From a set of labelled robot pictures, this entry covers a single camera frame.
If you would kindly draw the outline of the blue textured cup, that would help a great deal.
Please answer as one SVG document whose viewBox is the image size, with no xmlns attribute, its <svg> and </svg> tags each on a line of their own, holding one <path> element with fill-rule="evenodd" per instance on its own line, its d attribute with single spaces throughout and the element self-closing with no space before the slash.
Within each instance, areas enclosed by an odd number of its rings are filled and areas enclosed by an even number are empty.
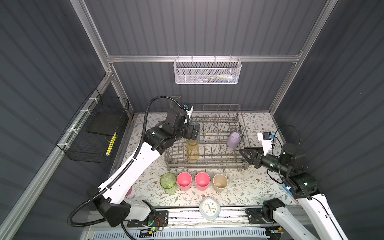
<svg viewBox="0 0 384 240">
<path fill-rule="evenodd" d="M 198 122 L 191 122 L 191 125 L 194 126 L 194 130 L 198 131 L 196 140 L 200 143 L 200 141 L 201 141 L 201 138 L 200 138 L 200 132 L 201 132 L 200 123 L 198 123 Z"/>
</svg>

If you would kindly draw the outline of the yellow transparent cup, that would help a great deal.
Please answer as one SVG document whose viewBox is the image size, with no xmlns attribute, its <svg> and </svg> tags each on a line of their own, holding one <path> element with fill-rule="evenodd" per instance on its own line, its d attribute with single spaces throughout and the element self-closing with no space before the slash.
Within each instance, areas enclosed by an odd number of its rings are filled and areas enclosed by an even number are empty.
<svg viewBox="0 0 384 240">
<path fill-rule="evenodd" d="M 187 160 L 196 161 L 200 157 L 199 142 L 197 140 L 187 141 Z"/>
</svg>

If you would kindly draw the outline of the purple cup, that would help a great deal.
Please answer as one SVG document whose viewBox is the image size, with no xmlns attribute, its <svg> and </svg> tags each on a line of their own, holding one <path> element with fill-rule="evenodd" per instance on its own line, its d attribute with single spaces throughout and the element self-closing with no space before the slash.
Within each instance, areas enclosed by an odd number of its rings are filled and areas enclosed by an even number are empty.
<svg viewBox="0 0 384 240">
<path fill-rule="evenodd" d="M 239 146 L 241 140 L 241 135 L 238 132 L 233 132 L 227 139 L 227 146 L 231 149 L 235 149 Z"/>
</svg>

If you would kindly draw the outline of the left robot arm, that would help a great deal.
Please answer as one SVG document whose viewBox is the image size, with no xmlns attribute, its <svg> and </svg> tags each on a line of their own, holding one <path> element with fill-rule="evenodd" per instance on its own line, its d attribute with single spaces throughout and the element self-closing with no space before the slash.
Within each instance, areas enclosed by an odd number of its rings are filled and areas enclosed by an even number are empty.
<svg viewBox="0 0 384 240">
<path fill-rule="evenodd" d="M 99 187 L 90 189 L 91 197 L 77 206 L 68 216 L 71 227 L 88 227 L 108 222 L 111 227 L 122 225 L 125 220 L 143 222 L 149 226 L 155 218 L 155 208 L 147 201 L 130 202 L 125 199 L 127 192 L 142 173 L 162 154 L 181 138 L 196 140 L 200 127 L 191 123 L 193 105 L 177 103 L 169 109 L 164 121 L 147 129 L 148 114 L 152 103 L 162 96 L 150 100 L 146 107 L 142 134 L 134 153 L 121 167 Z M 75 222 L 74 216 L 88 204 L 93 203 L 102 215 L 101 219 L 90 222 Z"/>
</svg>

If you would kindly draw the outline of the beige cup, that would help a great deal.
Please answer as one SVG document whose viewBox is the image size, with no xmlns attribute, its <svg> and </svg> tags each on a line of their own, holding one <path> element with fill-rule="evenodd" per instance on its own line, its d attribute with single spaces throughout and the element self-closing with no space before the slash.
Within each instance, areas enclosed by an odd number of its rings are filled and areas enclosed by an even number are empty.
<svg viewBox="0 0 384 240">
<path fill-rule="evenodd" d="M 223 174 L 217 174 L 213 178 L 213 187 L 216 192 L 224 191 L 228 186 L 228 178 Z"/>
</svg>

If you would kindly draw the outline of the left pink cup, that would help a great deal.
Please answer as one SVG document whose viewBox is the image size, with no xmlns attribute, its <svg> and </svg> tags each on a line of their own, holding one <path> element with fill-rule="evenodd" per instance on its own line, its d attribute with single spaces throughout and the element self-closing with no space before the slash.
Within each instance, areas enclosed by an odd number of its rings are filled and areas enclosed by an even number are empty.
<svg viewBox="0 0 384 240">
<path fill-rule="evenodd" d="M 182 191 L 187 191 L 192 186 L 192 176 L 187 172 L 182 172 L 177 176 L 177 184 Z"/>
</svg>

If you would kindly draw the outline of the pink cup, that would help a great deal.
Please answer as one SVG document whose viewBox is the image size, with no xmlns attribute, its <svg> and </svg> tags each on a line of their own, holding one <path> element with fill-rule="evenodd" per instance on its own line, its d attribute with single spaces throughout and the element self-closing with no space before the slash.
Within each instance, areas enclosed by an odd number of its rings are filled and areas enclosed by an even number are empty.
<svg viewBox="0 0 384 240">
<path fill-rule="evenodd" d="M 192 176 L 187 172 L 182 172 L 177 176 L 177 184 L 182 191 L 187 191 L 192 186 Z"/>
<path fill-rule="evenodd" d="M 198 190 L 205 191 L 211 183 L 211 178 L 207 173 L 198 173 L 195 178 L 195 183 Z"/>
</svg>

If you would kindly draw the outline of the right pink cup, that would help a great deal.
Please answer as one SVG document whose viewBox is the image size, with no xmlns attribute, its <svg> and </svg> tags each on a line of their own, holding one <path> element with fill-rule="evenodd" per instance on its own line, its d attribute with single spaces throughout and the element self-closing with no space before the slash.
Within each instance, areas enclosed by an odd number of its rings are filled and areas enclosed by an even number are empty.
<svg viewBox="0 0 384 240">
<path fill-rule="evenodd" d="M 195 183 L 198 190 L 205 191 L 211 183 L 211 178 L 207 173 L 198 173 L 195 178 Z"/>
</svg>

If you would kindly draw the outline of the highlighter pack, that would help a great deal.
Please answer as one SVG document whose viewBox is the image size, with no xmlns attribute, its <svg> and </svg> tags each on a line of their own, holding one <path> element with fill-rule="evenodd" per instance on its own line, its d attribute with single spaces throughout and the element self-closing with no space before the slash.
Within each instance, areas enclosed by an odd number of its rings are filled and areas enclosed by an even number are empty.
<svg viewBox="0 0 384 240">
<path fill-rule="evenodd" d="M 289 189 L 285 184 L 282 184 L 282 187 L 283 187 L 289 194 L 292 194 L 292 192 L 290 191 L 290 189 Z"/>
</svg>

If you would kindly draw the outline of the green transparent cup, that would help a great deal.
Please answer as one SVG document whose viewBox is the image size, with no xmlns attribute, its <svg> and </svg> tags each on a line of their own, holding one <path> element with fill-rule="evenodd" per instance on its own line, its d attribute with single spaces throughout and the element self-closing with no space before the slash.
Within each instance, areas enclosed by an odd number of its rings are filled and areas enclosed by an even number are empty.
<svg viewBox="0 0 384 240">
<path fill-rule="evenodd" d="M 177 177 L 173 173 L 165 173 L 160 178 L 160 185 L 163 190 L 172 195 L 177 191 Z"/>
</svg>

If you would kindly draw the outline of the markers in white basket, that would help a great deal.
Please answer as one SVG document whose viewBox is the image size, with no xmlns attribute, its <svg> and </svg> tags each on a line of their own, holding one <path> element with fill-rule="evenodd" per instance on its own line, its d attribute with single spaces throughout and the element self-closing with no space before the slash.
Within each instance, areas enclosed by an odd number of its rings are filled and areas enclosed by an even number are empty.
<svg viewBox="0 0 384 240">
<path fill-rule="evenodd" d="M 227 83 L 237 84 L 238 76 L 236 75 L 216 75 L 216 76 L 205 76 L 202 79 L 198 79 L 200 83 Z"/>
</svg>

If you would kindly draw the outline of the white square clock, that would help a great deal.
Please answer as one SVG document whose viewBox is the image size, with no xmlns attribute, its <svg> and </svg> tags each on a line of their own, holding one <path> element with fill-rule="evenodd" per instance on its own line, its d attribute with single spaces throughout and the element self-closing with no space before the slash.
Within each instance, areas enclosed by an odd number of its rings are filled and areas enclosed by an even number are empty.
<svg viewBox="0 0 384 240">
<path fill-rule="evenodd" d="M 207 221 L 214 221 L 220 215 L 221 206 L 213 198 L 207 197 L 201 201 L 199 212 Z"/>
</svg>

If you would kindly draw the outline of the yellow marker in black basket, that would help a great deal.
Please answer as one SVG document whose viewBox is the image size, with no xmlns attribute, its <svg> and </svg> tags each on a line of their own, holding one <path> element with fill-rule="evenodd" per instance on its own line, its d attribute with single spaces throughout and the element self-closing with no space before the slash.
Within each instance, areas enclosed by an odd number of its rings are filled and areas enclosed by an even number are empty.
<svg viewBox="0 0 384 240">
<path fill-rule="evenodd" d="M 116 141 L 116 138 L 117 138 L 117 132 L 114 133 L 114 135 L 112 136 L 112 138 L 110 140 L 110 144 L 109 144 L 107 151 L 106 151 L 106 156 L 109 156 L 111 154 L 114 143 Z"/>
</svg>

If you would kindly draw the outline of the white mesh wall basket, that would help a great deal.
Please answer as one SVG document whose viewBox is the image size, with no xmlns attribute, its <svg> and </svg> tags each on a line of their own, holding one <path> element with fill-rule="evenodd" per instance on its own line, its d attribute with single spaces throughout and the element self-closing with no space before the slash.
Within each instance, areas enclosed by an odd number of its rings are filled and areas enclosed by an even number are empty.
<svg viewBox="0 0 384 240">
<path fill-rule="evenodd" d="M 235 85 L 227 83 L 200 83 L 205 76 L 236 75 L 238 82 L 242 69 L 240 59 L 177 58 L 173 63 L 175 83 L 179 85 Z"/>
</svg>

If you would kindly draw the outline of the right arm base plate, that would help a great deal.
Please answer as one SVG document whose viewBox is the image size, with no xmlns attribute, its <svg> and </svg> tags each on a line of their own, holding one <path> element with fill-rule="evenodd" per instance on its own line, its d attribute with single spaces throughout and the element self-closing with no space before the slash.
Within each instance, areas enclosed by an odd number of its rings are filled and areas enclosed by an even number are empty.
<svg viewBox="0 0 384 240">
<path fill-rule="evenodd" d="M 245 209 L 250 224 L 270 223 L 270 212 L 266 207 Z"/>
</svg>

